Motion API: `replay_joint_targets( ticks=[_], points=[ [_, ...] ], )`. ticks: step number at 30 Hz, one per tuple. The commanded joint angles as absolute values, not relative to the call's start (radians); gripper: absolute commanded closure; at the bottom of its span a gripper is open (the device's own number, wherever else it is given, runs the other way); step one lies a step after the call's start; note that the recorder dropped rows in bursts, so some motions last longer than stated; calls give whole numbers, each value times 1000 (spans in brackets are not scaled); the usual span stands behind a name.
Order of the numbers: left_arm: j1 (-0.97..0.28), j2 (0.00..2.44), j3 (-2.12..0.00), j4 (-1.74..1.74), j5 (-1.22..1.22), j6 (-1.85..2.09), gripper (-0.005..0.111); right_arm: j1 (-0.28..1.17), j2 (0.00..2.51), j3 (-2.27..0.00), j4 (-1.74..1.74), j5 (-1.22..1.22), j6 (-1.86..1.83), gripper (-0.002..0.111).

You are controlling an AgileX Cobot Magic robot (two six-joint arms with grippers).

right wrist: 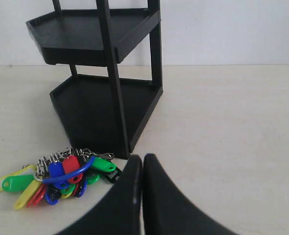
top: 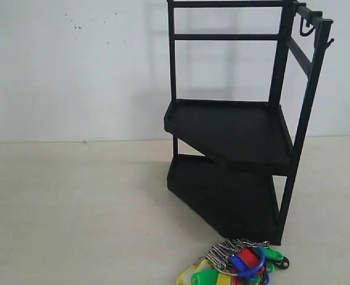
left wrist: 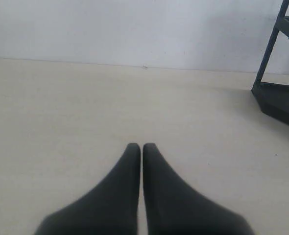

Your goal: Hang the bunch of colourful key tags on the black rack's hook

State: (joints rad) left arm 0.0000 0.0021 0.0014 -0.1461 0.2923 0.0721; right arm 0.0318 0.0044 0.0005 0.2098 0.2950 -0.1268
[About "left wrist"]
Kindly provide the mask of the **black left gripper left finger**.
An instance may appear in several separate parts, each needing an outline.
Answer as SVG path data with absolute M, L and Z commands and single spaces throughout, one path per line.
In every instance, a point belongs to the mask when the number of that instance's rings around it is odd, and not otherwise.
M 37 235 L 136 235 L 141 150 L 129 143 L 121 158 L 91 191 L 48 215 Z

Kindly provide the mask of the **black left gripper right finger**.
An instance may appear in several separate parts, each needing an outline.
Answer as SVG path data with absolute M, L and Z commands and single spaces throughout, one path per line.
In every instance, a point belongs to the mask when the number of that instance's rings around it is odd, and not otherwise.
M 239 214 L 188 185 L 154 143 L 143 146 L 143 190 L 150 235 L 252 235 Z

